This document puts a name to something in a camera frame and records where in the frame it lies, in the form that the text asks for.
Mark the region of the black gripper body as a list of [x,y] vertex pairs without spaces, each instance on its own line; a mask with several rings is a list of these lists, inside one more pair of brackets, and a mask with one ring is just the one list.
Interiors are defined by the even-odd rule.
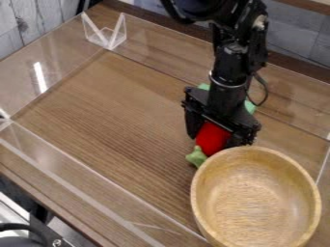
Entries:
[[205,122],[217,124],[229,130],[231,135],[237,131],[253,131],[257,138],[262,125],[255,117],[247,112],[245,103],[233,110],[226,111],[219,106],[207,102],[210,91],[202,90],[198,87],[186,87],[184,94],[186,96],[182,100],[183,109],[190,108],[194,111],[201,112]]

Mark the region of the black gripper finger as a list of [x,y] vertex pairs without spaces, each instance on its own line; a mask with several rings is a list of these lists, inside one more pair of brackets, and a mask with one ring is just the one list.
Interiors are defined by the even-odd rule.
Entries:
[[249,146],[254,143],[255,141],[255,133],[253,131],[237,131],[233,133],[227,144],[226,148],[234,148],[234,147],[241,147],[241,146]]
[[184,109],[184,120],[186,120],[186,129],[187,134],[191,139],[197,138],[199,130],[202,128],[205,119],[201,112],[194,111],[190,108]]

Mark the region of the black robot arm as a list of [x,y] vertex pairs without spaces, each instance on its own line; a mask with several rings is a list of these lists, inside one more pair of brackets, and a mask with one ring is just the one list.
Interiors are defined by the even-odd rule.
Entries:
[[247,112],[251,80],[269,59],[269,13],[263,0],[160,0],[171,18],[186,25],[199,21],[213,32],[214,66],[209,73],[210,89],[184,89],[186,128],[191,138],[202,125],[215,124],[230,133],[225,147],[254,143],[262,128]]

